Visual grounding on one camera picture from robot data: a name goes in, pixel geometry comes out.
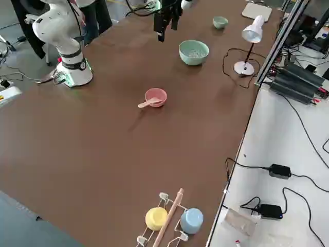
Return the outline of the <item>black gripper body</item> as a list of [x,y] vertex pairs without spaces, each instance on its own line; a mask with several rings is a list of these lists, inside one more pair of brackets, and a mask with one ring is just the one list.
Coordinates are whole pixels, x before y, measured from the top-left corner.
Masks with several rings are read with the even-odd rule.
[[182,0],[161,0],[161,8],[158,12],[165,13],[169,11],[170,13],[182,14],[181,2]]

